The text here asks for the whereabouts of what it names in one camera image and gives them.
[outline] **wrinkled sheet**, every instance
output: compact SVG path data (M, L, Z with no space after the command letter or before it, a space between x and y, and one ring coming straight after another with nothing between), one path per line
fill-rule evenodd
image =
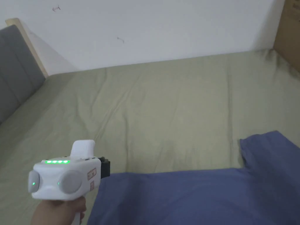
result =
M300 224L300 149L277 131L241 149L241 169L113 174L88 225Z
M300 146L298 76L273 50L50 76L0 126L1 221L29 224L28 172L78 139L112 173L240 168L238 139L272 130Z

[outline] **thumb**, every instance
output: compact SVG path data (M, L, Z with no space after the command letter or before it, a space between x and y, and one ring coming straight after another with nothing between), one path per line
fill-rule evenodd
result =
M86 199L83 196L73 201L69 201L67 202L67 204L72 208L74 212L86 211Z

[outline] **gray headboard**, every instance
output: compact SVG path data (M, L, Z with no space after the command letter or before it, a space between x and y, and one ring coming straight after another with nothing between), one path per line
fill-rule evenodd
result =
M0 124L36 92L45 77L15 25L0 30Z

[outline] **device handle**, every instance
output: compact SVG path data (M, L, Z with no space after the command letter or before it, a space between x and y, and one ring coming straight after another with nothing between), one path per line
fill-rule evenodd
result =
M80 212L75 214L74 220L71 225L79 225L80 224Z

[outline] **wall mark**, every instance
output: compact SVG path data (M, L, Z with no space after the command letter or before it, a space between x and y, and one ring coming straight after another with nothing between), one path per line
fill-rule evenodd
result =
M117 40L123 41L123 44L125 43L125 41L122 38L117 37Z
M55 7L55 8L54 8L54 7L52 8L52 10L53 10L54 12L56 12L56 10L58 10L58 9L60 10L59 5L58 5L57 7Z

